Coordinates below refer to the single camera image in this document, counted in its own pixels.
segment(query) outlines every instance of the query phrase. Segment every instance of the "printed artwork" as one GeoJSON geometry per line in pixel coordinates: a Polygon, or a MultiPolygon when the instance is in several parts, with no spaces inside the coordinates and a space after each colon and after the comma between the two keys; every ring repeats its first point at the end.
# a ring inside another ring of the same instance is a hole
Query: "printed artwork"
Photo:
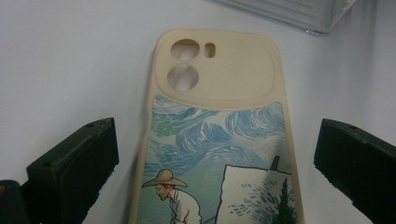
{"type": "Polygon", "coordinates": [[[280,103],[243,111],[157,96],[138,223],[297,223],[280,103]]]}

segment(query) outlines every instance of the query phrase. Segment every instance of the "clear plastic container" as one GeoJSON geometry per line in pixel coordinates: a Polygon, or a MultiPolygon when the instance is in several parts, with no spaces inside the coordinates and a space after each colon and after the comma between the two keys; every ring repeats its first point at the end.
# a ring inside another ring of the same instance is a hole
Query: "clear plastic container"
{"type": "Polygon", "coordinates": [[[213,0],[304,28],[329,33],[356,0],[213,0]]]}

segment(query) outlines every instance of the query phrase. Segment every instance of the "white background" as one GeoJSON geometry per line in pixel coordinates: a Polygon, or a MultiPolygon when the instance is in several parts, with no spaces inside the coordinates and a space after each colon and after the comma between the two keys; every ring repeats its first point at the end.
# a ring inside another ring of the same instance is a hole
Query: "white background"
{"type": "Polygon", "coordinates": [[[307,224],[371,223],[313,163],[321,120],[396,145],[396,1],[358,0],[327,36],[205,0],[0,0],[0,179],[84,124],[114,117],[120,164],[84,223],[127,223],[152,51],[175,28],[279,46],[307,224]]]}

